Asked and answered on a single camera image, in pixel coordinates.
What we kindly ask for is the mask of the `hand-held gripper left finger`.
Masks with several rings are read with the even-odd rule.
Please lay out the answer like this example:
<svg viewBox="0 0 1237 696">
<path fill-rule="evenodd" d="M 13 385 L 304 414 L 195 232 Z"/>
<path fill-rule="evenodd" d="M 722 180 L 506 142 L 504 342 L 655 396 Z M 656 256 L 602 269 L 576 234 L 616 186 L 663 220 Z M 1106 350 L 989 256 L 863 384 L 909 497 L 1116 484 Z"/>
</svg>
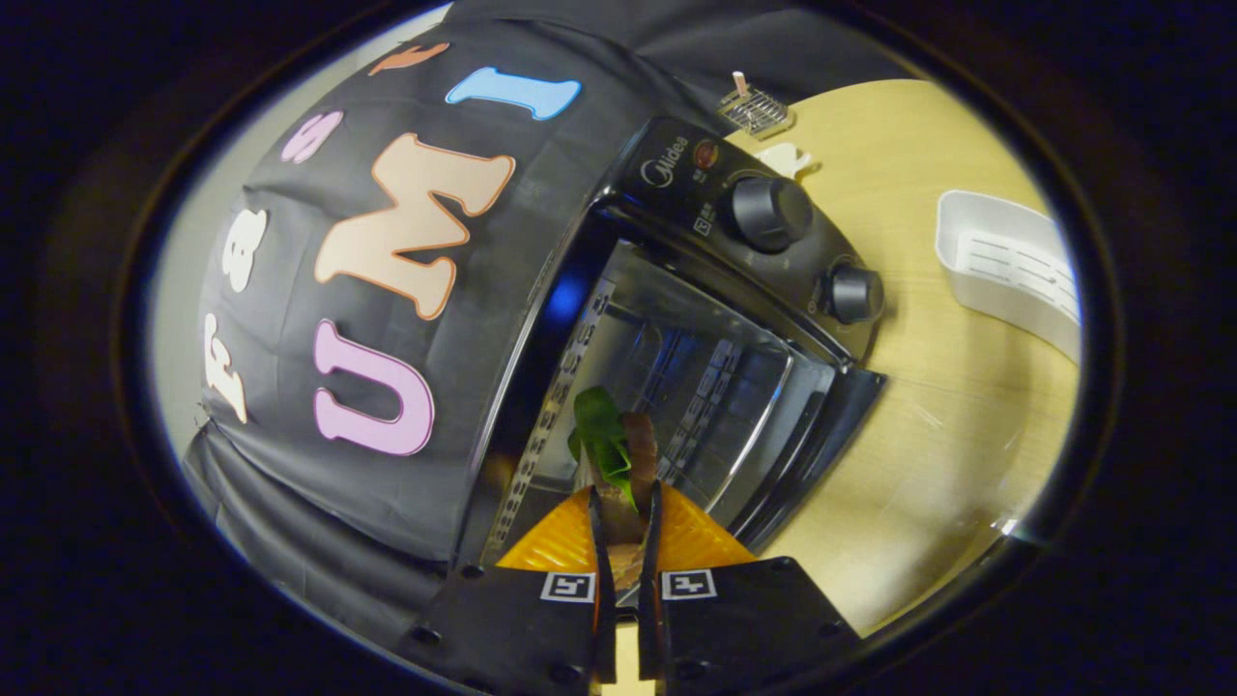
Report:
<svg viewBox="0 0 1237 696">
<path fill-rule="evenodd" d="M 593 486 L 499 562 L 452 572 L 406 634 L 411 664 L 482 694 L 596 694 L 616 677 L 616 588 Z"/>
</svg>

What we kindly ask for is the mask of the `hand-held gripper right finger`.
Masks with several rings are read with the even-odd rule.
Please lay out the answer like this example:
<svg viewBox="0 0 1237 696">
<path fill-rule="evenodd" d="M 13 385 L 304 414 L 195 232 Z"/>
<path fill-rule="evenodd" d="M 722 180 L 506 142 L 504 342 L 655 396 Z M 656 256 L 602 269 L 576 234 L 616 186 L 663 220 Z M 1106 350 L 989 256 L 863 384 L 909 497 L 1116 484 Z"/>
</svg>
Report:
<svg viewBox="0 0 1237 696">
<path fill-rule="evenodd" d="M 793 558 L 760 560 L 669 485 L 652 490 L 640 677 L 658 695 L 788 695 L 834 677 L 860 635 Z"/>
</svg>

